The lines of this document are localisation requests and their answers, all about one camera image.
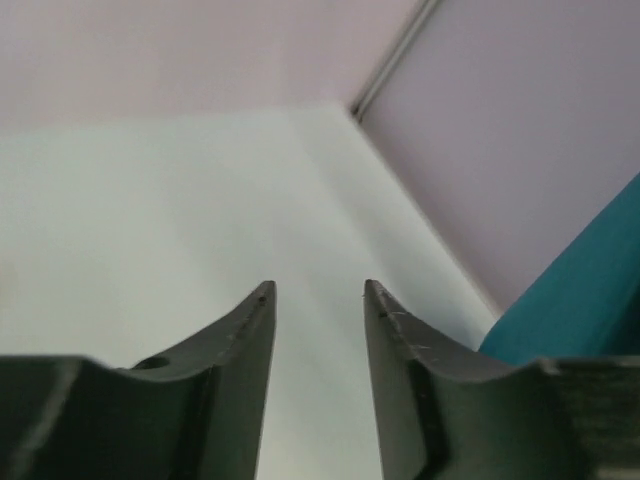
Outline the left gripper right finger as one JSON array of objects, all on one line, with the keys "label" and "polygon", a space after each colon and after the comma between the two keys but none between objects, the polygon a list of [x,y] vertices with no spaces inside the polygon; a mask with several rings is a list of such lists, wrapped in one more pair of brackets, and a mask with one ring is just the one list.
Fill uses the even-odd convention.
[{"label": "left gripper right finger", "polygon": [[635,479],[639,361],[513,367],[414,316],[378,281],[364,323],[387,479]]}]

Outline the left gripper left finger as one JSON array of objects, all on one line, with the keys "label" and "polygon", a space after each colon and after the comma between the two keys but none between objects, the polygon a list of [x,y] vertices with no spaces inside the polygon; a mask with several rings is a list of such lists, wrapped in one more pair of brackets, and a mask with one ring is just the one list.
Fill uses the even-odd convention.
[{"label": "left gripper left finger", "polygon": [[130,369],[82,356],[1,360],[5,479],[252,479],[276,285]]}]

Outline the teal satin napkin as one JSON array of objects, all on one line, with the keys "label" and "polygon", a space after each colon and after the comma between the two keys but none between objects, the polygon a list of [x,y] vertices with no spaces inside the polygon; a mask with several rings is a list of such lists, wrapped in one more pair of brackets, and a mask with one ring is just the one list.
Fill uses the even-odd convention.
[{"label": "teal satin napkin", "polygon": [[639,180],[587,225],[491,328],[480,352],[539,357],[639,352]]}]

